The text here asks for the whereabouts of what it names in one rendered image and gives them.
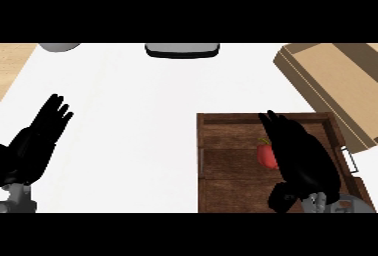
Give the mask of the grey and black appliance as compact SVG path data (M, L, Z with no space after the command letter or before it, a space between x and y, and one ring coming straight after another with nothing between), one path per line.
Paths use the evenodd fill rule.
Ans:
M219 43L147 43L151 57L171 59L210 58L219 54Z

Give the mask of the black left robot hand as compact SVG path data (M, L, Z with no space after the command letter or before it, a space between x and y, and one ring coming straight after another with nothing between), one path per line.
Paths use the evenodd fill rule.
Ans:
M75 113L64 97L54 94L35 121L8 146L0 144L0 186L32 185L44 176L58 140Z

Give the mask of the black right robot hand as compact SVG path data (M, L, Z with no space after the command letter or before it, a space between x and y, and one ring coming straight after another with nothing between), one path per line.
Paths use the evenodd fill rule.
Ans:
M269 208L287 213L298 200L312 194L326 194L326 204L340 200L340 174L318 138L303 125L269 110L259 114L272 142L272 150L284 182L275 185L269 196Z

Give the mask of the grey round object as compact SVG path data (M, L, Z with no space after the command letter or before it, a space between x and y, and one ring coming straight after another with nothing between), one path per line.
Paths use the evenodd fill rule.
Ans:
M46 51L60 53L73 50L79 43L41 43L41 46Z

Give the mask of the open cardboard box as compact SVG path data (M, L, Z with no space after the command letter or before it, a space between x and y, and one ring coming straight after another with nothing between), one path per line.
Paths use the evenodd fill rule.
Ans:
M292 43L274 60L317 112L333 112L352 153L378 146L378 43Z

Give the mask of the brown wooden tray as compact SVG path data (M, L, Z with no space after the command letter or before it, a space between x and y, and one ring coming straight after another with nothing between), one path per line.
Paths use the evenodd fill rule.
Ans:
M342 153L345 137L331 113L289 113L321 141L342 179L342 192L370 201L361 178ZM281 173L258 162L258 146L268 139L256 113L199 115L199 211L269 213L268 199Z

